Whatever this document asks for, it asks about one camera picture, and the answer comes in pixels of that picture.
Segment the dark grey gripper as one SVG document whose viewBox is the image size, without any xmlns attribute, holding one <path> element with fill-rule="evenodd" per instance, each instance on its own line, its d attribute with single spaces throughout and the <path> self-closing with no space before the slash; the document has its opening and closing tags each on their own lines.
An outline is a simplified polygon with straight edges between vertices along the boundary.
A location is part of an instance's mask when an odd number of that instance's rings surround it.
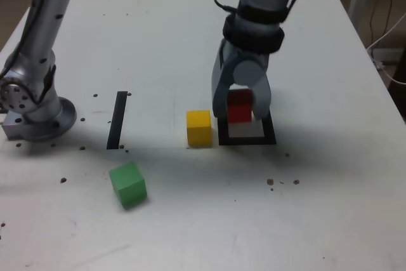
<svg viewBox="0 0 406 271">
<path fill-rule="evenodd" d="M 272 98 L 266 70 L 263 68 L 268 64 L 269 54 L 257 54 L 222 41 L 211 78 L 214 116 L 226 117 L 228 90 L 235 83 L 247 86 L 252 91 L 253 114 L 257 120 L 264 119 L 270 111 Z"/>
</svg>

